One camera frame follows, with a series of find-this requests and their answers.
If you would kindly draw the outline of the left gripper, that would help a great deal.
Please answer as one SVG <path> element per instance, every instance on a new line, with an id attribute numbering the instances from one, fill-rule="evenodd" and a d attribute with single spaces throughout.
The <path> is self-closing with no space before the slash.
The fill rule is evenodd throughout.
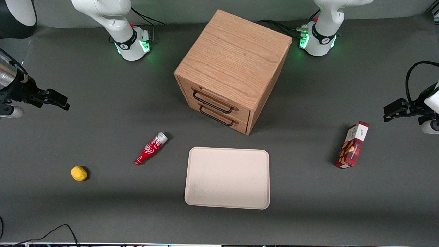
<path id="1" fill-rule="evenodd" d="M 384 122 L 401 117 L 411 117 L 411 115 L 429 115 L 439 113 L 439 88 L 438 82 L 433 83 L 423 90 L 416 100 L 410 97 L 410 90 L 407 86 L 407 100 L 400 98 L 389 105 L 384 110 Z"/>

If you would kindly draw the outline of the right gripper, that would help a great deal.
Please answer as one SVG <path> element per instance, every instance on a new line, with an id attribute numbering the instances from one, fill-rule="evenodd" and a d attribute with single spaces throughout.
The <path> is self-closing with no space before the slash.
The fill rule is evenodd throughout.
<path id="1" fill-rule="evenodd" d="M 28 104 L 55 105 L 65 111 L 70 108 L 68 98 L 54 89 L 39 89 L 28 73 L 22 70 L 20 64 L 2 61 L 1 72 L 1 104 L 10 104 L 13 101 Z"/>

